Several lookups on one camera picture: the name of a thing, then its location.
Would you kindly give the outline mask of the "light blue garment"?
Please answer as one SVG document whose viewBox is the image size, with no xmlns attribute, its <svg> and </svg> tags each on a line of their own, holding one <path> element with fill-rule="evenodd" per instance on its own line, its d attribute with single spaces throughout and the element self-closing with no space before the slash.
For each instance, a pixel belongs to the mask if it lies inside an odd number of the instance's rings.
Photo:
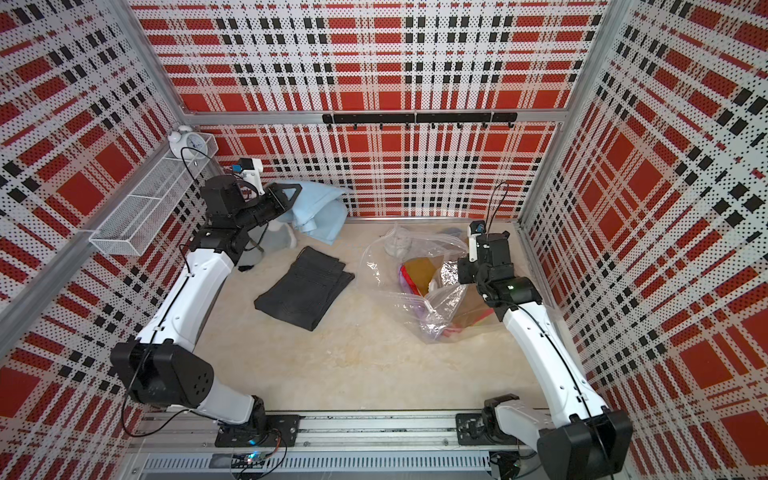
<svg viewBox="0 0 768 480">
<path fill-rule="evenodd" d="M 290 224 L 294 230 L 310 238 L 332 245 L 348 216 L 342 197 L 345 188 L 309 181 L 295 181 L 301 191 L 291 209 L 277 221 Z"/>
</svg>

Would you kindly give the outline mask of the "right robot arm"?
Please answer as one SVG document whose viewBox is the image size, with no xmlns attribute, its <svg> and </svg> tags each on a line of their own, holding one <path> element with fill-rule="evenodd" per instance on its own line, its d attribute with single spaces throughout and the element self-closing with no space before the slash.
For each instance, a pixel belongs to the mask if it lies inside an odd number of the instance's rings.
<svg viewBox="0 0 768 480">
<path fill-rule="evenodd" d="M 547 412 L 526 407 L 515 395 L 486 402 L 489 437 L 514 438 L 535 452 L 551 479 L 613 478 L 623 470 L 633 425 L 589 385 L 557 334 L 541 295 L 516 275 L 508 232 L 491 233 L 485 222 L 468 227 L 468 253 L 458 279 L 472 284 L 524 353 L 544 393 Z"/>
</svg>

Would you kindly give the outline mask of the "brown garment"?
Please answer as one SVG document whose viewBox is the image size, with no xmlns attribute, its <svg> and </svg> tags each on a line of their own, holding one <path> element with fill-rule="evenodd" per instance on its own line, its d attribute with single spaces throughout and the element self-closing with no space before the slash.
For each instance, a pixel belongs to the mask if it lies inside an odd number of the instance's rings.
<svg viewBox="0 0 768 480">
<path fill-rule="evenodd" d="M 462 284 L 458 282 L 458 268 L 455 259 L 438 257 L 417 257 L 405 261 L 404 265 L 418 286 L 421 296 L 444 293 L 441 299 L 431 300 L 430 303 L 445 302 L 448 315 L 451 317 L 446 328 L 441 332 L 445 337 L 458 334 L 466 328 L 483 322 L 493 313 L 479 296 L 477 291 L 469 285 L 465 285 L 461 292 Z"/>
</svg>

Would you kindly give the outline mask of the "clear plastic vacuum bag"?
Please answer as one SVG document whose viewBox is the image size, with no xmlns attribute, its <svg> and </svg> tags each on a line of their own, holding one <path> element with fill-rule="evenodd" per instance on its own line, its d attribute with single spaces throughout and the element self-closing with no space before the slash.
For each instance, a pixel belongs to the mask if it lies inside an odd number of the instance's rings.
<svg viewBox="0 0 768 480">
<path fill-rule="evenodd" d="M 395 226 L 362 255 L 359 286 L 425 342 L 453 342 L 497 319 L 523 345 L 549 334 L 547 307 L 518 274 L 510 232 L 482 221 L 466 236 Z"/>
</svg>

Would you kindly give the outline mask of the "dark grey trousers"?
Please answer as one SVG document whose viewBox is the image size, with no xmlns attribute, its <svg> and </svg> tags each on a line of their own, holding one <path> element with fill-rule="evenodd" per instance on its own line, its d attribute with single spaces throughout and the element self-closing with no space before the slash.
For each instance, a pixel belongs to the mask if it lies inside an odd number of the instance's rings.
<svg viewBox="0 0 768 480">
<path fill-rule="evenodd" d="M 335 257 L 304 247 L 288 272 L 254 300 L 254 308 L 274 319 L 314 331 L 355 278 L 345 267 Z"/>
</svg>

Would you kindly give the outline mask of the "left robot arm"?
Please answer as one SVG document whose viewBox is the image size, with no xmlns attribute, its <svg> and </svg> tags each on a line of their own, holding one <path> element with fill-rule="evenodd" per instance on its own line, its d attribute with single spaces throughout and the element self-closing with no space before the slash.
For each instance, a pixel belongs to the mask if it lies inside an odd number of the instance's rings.
<svg viewBox="0 0 768 480">
<path fill-rule="evenodd" d="M 248 182 L 231 175 L 205 181 L 205 222 L 193 235 L 185 267 L 157 313 L 135 339 L 116 344 L 110 362 L 124 398 L 157 408 L 179 406 L 224 427 L 262 433 L 262 401 L 223 384 L 194 353 L 208 315 L 257 227 L 289 212 L 301 185 L 269 184 L 247 200 Z"/>
</svg>

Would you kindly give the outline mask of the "red garment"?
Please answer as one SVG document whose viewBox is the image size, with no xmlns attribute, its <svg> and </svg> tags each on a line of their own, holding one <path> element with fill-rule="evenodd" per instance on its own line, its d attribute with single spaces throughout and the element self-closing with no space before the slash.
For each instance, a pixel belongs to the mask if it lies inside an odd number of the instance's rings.
<svg viewBox="0 0 768 480">
<path fill-rule="evenodd" d="M 398 280 L 403 293 L 421 296 L 421 292 L 418 286 L 414 283 L 404 265 L 401 265 L 399 268 Z"/>
</svg>

